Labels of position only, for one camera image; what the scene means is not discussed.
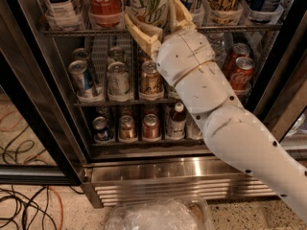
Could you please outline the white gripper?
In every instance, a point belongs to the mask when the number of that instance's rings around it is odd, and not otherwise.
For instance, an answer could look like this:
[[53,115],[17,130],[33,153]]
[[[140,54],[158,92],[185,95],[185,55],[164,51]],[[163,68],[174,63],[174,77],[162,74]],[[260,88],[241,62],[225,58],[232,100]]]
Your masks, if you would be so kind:
[[162,44],[163,30],[141,22],[131,7],[125,7],[124,19],[138,46],[148,56],[157,55],[157,70],[171,86],[196,67],[215,58],[208,39],[195,31],[197,26],[193,17],[180,0],[169,0],[169,27],[173,34],[169,34]]

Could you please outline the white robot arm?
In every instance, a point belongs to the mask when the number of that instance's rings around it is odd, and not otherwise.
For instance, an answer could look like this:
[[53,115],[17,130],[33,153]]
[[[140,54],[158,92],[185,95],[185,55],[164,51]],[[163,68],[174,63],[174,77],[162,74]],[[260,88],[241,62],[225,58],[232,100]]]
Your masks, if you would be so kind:
[[159,28],[145,24],[132,6],[127,6],[125,22],[130,34],[175,88],[211,152],[265,183],[307,222],[306,168],[244,109],[189,11],[179,0],[168,0],[168,4],[170,34],[163,36]]

